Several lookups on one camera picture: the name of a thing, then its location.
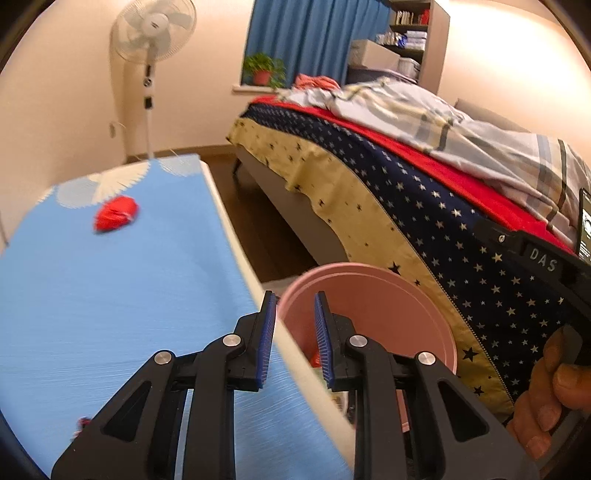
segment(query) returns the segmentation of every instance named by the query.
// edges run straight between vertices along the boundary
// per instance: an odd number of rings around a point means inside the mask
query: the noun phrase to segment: pink plate
[[[452,331],[433,302],[415,285],[383,268],[359,263],[323,265],[304,273],[281,297],[277,317],[283,320],[310,360],[317,352],[314,295],[323,290],[333,313],[350,318],[358,333],[386,350],[414,356],[434,353],[456,372]],[[398,392],[402,428],[409,429],[402,393]]]

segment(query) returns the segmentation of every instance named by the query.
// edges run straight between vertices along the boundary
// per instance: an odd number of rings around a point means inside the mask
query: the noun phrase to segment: phone screen
[[[591,265],[591,195],[581,189],[579,195],[581,211],[579,223],[579,258]]]

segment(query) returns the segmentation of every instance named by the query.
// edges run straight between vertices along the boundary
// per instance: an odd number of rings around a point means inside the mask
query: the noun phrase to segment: human hand
[[[531,372],[530,388],[515,402],[510,434],[537,460],[550,448],[553,429],[563,406],[571,410],[591,410],[591,368],[561,364],[564,352],[562,328],[544,345],[544,356]]]

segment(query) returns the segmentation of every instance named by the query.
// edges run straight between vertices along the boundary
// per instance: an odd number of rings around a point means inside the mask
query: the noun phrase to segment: wall
[[[220,145],[254,94],[232,93],[240,84],[254,0],[193,0],[197,28],[175,55],[156,65],[154,150]],[[129,154],[146,152],[143,69],[125,70],[126,143]]]
[[[512,2],[526,10],[505,3]],[[591,72],[537,0],[450,0],[439,95],[560,137],[591,165]]]
[[[125,0],[56,0],[0,74],[0,214],[10,236],[56,182],[124,162],[109,31]]]

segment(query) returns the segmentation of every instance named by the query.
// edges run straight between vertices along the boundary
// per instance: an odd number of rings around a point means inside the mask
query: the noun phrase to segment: baseboard
[[[231,155],[236,153],[236,147],[234,145],[204,145],[202,147],[184,147],[184,148],[171,148],[168,150],[160,150],[154,152],[156,158],[170,157],[171,155],[186,155],[188,153],[196,153],[201,156],[207,155]],[[147,160],[148,154],[142,153],[139,155],[128,155],[125,163],[133,163],[141,160]]]

